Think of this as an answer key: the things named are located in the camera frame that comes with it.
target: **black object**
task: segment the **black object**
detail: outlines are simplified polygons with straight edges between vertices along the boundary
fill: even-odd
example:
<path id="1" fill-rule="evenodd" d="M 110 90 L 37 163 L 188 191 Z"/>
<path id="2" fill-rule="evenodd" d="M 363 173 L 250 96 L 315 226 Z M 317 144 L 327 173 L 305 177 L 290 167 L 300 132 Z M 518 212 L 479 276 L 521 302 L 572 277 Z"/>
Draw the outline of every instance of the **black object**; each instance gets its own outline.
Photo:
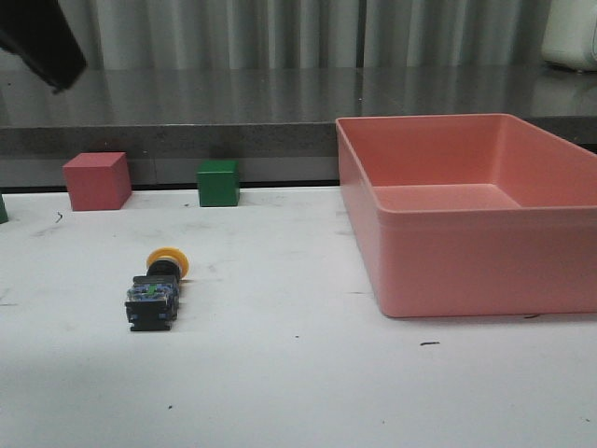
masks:
<path id="1" fill-rule="evenodd" d="M 181 272 L 178 265 L 158 259 L 147 269 L 147 275 L 132 279 L 125 302 L 131 331 L 169 330 L 178 315 Z"/>
<path id="2" fill-rule="evenodd" d="M 21 56 L 55 93 L 87 66 L 58 0 L 0 0 L 0 47 Z"/>

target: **green block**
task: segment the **green block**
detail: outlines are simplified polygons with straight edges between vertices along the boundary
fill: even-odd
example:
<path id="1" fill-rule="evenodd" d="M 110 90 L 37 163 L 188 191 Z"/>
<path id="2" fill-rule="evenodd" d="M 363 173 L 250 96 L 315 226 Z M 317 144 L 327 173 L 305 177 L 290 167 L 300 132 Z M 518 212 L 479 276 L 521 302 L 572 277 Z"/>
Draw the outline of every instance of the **green block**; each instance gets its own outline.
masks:
<path id="1" fill-rule="evenodd" d="M 8 221 L 7 209 L 4 207 L 4 199 L 0 195 L 0 224 Z"/>
<path id="2" fill-rule="evenodd" d="M 197 171 L 201 207 L 234 207 L 239 203 L 239 164 L 236 161 L 204 161 Z"/>

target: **pink tray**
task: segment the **pink tray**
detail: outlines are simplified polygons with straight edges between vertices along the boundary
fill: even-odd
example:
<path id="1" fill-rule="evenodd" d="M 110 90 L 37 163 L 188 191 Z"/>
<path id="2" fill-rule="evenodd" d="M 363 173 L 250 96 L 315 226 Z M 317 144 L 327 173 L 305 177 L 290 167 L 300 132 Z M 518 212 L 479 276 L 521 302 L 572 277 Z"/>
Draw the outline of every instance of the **pink tray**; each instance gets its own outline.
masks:
<path id="1" fill-rule="evenodd" d="M 501 114 L 337 126 L 386 315 L 597 312 L 597 156 Z"/>

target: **white tabletop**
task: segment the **white tabletop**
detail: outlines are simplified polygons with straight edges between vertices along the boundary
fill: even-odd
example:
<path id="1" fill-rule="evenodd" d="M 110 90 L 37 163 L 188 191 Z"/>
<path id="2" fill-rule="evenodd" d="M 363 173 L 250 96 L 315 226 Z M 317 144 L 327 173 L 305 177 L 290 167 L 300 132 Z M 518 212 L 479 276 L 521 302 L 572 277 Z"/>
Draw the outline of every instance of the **white tabletop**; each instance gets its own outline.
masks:
<path id="1" fill-rule="evenodd" d="M 597 446 L 595 315 L 389 319 L 337 188 L 5 202 L 3 448 Z M 191 263 L 178 320 L 130 332 L 161 245 Z"/>

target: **white appliance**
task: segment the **white appliance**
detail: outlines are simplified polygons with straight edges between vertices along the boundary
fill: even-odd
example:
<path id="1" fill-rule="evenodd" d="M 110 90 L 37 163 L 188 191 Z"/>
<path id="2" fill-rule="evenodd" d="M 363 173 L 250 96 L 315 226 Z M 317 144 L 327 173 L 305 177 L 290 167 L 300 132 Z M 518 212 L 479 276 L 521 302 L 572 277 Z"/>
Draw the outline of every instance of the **white appliance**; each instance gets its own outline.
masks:
<path id="1" fill-rule="evenodd" d="M 573 70 L 597 70 L 597 0 L 551 0 L 541 54 Z"/>

